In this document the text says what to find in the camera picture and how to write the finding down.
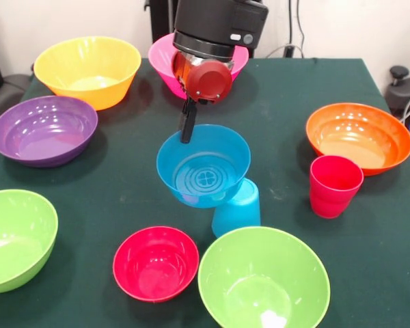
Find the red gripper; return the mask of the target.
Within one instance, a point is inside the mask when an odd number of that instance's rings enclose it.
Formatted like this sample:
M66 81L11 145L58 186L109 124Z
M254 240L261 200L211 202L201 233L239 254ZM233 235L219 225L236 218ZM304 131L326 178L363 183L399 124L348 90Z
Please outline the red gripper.
M172 59L172 71L188 98L178 124L180 141L188 144L195 126L196 102L222 101L232 87L231 70L222 61L177 51Z

